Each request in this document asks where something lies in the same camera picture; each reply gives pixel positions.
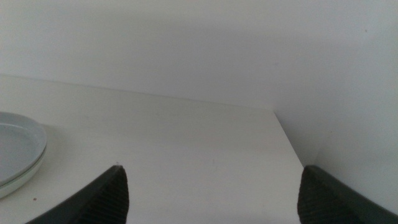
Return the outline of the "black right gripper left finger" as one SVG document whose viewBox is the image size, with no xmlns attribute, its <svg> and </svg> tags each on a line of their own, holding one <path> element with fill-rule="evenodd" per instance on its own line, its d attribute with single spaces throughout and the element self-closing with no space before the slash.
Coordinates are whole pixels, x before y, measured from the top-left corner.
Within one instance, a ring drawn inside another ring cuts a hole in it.
<svg viewBox="0 0 398 224">
<path fill-rule="evenodd" d="M 125 224 L 129 211 L 127 175 L 123 166 L 112 166 L 86 187 L 30 224 Z"/>
</svg>

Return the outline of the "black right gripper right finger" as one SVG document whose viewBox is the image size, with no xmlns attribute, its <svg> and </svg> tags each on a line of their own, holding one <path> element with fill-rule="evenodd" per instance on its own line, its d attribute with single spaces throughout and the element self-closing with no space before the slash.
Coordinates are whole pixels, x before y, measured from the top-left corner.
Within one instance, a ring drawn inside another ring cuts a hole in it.
<svg viewBox="0 0 398 224">
<path fill-rule="evenodd" d="M 297 213 L 301 223 L 397 223 L 396 214 L 317 166 L 304 167 Z"/>
</svg>

